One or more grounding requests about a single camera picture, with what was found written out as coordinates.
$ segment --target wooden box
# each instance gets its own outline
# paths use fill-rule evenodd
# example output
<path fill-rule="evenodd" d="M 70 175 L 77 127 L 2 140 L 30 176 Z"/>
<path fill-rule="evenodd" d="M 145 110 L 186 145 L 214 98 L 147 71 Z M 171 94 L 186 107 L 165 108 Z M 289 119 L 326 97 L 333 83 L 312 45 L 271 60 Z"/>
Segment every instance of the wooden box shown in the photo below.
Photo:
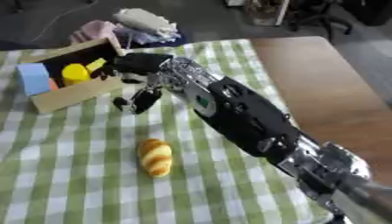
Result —
<path fill-rule="evenodd" d="M 99 58 L 110 60 L 117 55 L 123 55 L 122 50 L 115 48 L 109 39 L 103 38 L 23 60 L 22 63 L 43 63 L 59 86 L 57 90 L 31 96 L 33 104 L 39 113 L 51 112 L 121 88 L 123 83 L 119 77 L 109 77 L 106 80 L 97 78 L 68 87 L 61 80 L 61 71 L 66 65 L 80 63 L 85 66 Z"/>

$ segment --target cable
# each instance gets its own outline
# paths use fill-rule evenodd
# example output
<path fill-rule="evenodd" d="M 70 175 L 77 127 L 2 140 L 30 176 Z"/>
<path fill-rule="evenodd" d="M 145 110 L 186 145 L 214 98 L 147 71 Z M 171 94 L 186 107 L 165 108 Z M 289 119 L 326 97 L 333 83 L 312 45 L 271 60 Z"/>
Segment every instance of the cable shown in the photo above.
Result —
<path fill-rule="evenodd" d="M 84 5 L 84 6 L 81 6 L 81 7 L 78 7 L 78 8 L 74 8 L 74 9 L 68 10 L 68 11 L 66 11 L 66 12 L 64 12 L 64 13 L 62 13 L 62 14 L 59 14 L 57 17 L 55 17 L 54 19 L 52 19 L 52 21 L 51 21 L 50 23 L 48 23 L 48 24 L 44 27 L 44 29 L 42 30 L 42 32 L 41 32 L 36 38 L 32 39 L 31 42 L 35 42 L 35 41 L 39 40 L 40 38 L 42 38 L 42 37 L 44 36 L 44 34 L 47 32 L 47 30 L 49 30 L 49 28 L 51 28 L 51 26 L 52 26 L 54 23 L 56 23 L 56 21 L 59 20 L 59 18 L 62 18 L 62 17 L 64 17 L 64 16 L 66 16 L 66 15 L 68 15 L 68 14 L 71 14 L 71 13 L 73 13 L 73 12 L 76 12 L 76 11 L 81 11 L 81 10 L 85 10 L 85 9 L 87 9 L 87 8 L 93 7 L 93 6 L 95 6 L 96 4 L 98 4 L 98 3 L 99 3 L 99 0 L 95 0 L 93 3 L 90 3 L 90 4 L 88 4 L 88 5 Z"/>

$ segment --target pink cloth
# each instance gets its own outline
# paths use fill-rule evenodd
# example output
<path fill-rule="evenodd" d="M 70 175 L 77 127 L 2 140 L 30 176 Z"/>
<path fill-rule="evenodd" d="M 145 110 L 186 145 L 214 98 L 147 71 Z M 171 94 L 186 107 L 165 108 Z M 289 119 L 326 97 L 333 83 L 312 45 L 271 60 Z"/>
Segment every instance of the pink cloth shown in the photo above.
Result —
<path fill-rule="evenodd" d="M 120 47 L 120 43 L 113 30 L 116 26 L 110 22 L 101 20 L 93 20 L 84 24 L 78 31 L 75 31 L 71 36 L 71 42 L 82 43 L 93 39 L 108 38 L 116 47 Z"/>

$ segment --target fabric pile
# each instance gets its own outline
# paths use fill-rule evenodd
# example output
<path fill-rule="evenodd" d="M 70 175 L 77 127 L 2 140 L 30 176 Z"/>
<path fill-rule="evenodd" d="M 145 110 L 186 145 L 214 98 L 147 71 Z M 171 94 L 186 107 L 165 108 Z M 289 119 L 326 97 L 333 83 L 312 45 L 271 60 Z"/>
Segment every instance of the fabric pile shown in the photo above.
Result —
<path fill-rule="evenodd" d="M 115 15 L 117 24 L 95 20 L 71 35 L 73 43 L 109 38 L 122 48 L 138 46 L 179 46 L 185 43 L 176 23 L 170 23 L 143 9 L 122 9 Z"/>

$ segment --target wooden table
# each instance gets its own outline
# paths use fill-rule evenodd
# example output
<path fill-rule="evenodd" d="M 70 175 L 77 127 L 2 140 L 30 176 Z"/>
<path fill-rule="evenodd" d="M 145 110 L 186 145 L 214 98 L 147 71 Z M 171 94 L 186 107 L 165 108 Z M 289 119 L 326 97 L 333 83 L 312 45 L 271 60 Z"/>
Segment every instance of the wooden table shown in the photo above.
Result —
<path fill-rule="evenodd" d="M 392 186 L 392 112 L 323 38 L 252 40 L 300 128 L 367 160 Z"/>

